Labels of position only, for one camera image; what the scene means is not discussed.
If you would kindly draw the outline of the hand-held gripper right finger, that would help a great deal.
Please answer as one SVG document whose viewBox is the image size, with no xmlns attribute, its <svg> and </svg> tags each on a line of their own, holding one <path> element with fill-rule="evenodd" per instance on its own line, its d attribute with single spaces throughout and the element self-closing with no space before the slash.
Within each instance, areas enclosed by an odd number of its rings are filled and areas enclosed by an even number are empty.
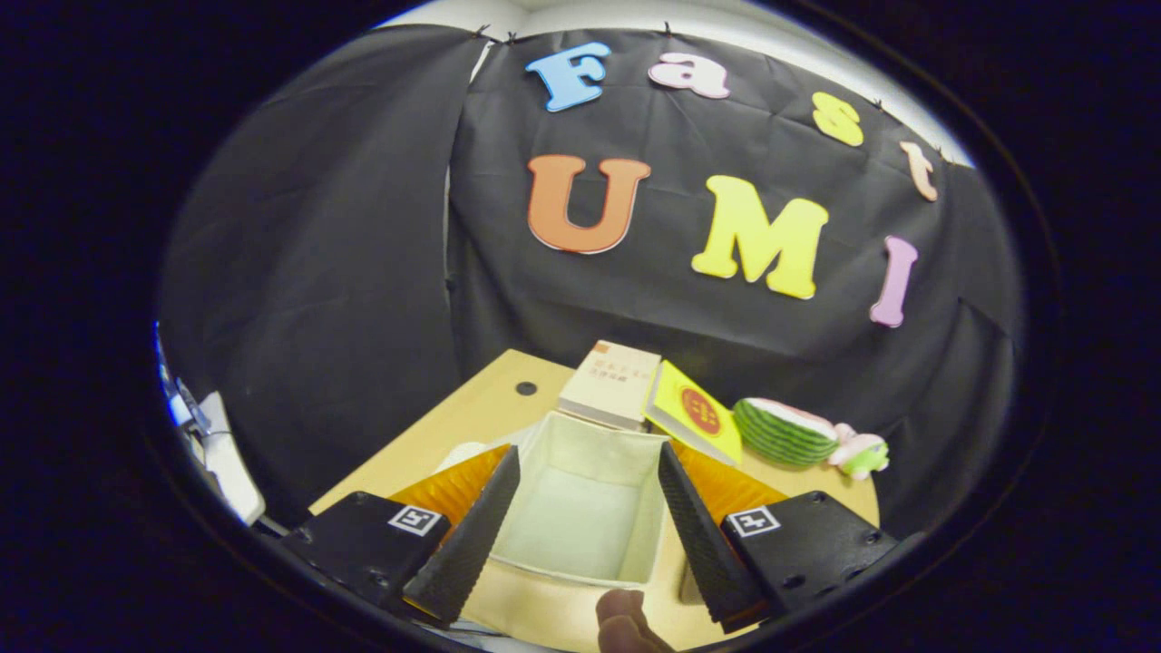
<svg viewBox="0 0 1161 653">
<path fill-rule="evenodd" d="M 688 571 L 726 633 L 824 603 L 900 545 L 830 493 L 784 495 L 679 442 L 659 447 L 657 475 Z"/>
</svg>

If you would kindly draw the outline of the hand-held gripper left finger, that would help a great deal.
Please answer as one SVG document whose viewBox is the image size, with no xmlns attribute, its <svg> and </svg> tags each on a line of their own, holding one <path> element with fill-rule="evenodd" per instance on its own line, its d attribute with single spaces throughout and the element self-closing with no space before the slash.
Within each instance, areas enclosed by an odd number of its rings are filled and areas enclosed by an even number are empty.
<svg viewBox="0 0 1161 653">
<path fill-rule="evenodd" d="M 402 491 L 348 496 L 277 545 L 366 604 L 431 627 L 457 620 L 520 485 L 510 443 Z"/>
</svg>

